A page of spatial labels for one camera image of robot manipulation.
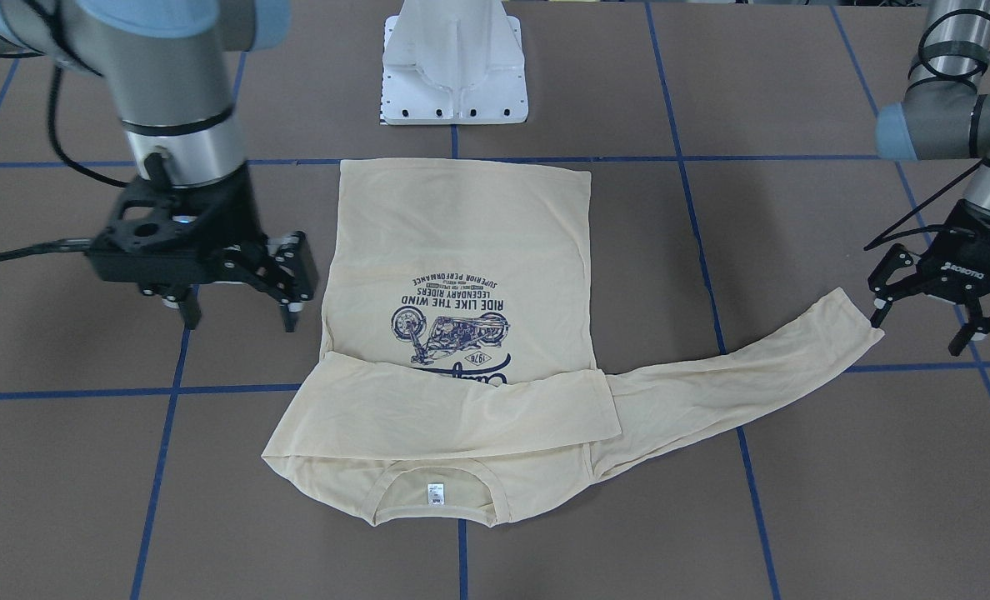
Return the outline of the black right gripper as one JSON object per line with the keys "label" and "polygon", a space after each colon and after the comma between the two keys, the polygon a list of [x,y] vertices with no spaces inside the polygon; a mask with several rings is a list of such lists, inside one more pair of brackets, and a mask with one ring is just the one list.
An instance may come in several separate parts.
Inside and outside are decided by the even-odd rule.
{"label": "black right gripper", "polygon": [[185,328],[202,319],[192,284],[246,283],[279,303],[285,332],[297,330],[315,296],[317,269],[304,232],[274,242],[262,229],[250,171],[199,187],[165,187],[136,177],[119,194],[87,250],[103,281],[180,288]]}

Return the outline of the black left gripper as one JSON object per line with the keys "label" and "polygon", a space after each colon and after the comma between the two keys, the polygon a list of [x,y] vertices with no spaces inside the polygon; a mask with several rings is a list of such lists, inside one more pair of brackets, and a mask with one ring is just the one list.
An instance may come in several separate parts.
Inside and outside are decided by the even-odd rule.
{"label": "black left gripper", "polygon": [[871,327],[880,329],[896,301],[926,295],[967,310],[948,352],[959,357],[970,342],[990,334],[990,215],[957,202],[946,221],[927,227],[929,248],[914,253],[895,242],[868,278],[873,292]]}

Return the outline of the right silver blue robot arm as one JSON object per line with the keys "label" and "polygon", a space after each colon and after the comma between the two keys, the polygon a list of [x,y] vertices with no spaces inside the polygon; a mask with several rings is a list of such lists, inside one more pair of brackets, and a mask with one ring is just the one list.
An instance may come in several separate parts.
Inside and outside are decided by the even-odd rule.
{"label": "right silver blue robot arm", "polygon": [[137,176],[121,190],[92,238],[0,252],[0,262],[82,253],[103,281],[133,283],[160,297],[194,329],[194,286],[251,286],[296,329],[318,273],[304,232],[269,237],[260,225],[243,130],[225,51],[277,46],[287,1],[0,1],[0,58],[53,61],[47,133],[66,166],[102,181],[71,158],[57,133],[58,89],[67,71],[107,84]]}

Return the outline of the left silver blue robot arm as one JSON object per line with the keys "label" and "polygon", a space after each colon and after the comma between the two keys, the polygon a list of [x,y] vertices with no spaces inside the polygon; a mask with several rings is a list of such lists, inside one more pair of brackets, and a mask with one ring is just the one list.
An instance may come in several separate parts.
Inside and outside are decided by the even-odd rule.
{"label": "left silver blue robot arm", "polygon": [[875,138],[885,159],[972,160],[953,179],[963,195],[943,222],[927,227],[934,237],[924,252],[900,242],[902,220],[869,243],[888,247],[867,280],[872,325],[917,295],[959,305],[967,319],[948,346],[959,356],[990,334],[990,1],[933,1],[905,96],[880,111]]}

